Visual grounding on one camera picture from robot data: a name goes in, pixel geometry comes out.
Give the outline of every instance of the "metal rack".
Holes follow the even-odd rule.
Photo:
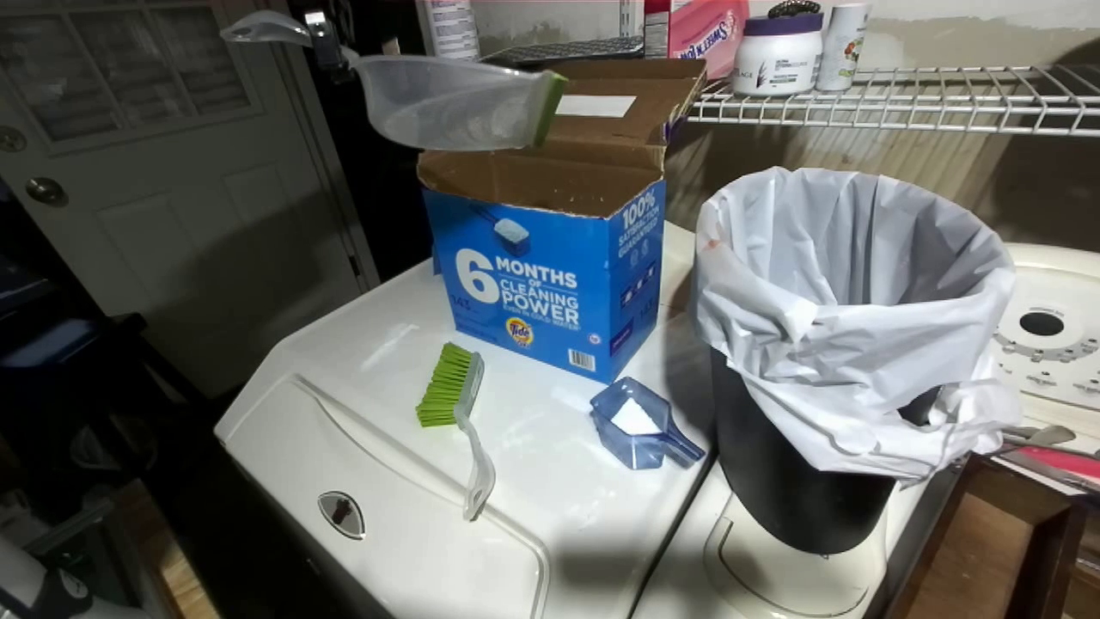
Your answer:
[[[1100,65],[867,68],[844,93],[700,93],[689,121],[1100,137]]]

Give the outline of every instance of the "shelf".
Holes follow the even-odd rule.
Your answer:
[[[860,74],[844,93],[700,93],[690,125],[1100,137],[1100,65],[928,65]]]

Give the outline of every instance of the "white plastic bag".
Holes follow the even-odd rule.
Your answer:
[[[697,328],[818,473],[926,478],[998,451],[1019,421],[989,347],[1012,289],[989,226],[884,176],[771,169],[697,217]],[[928,389],[917,428],[897,410]]]

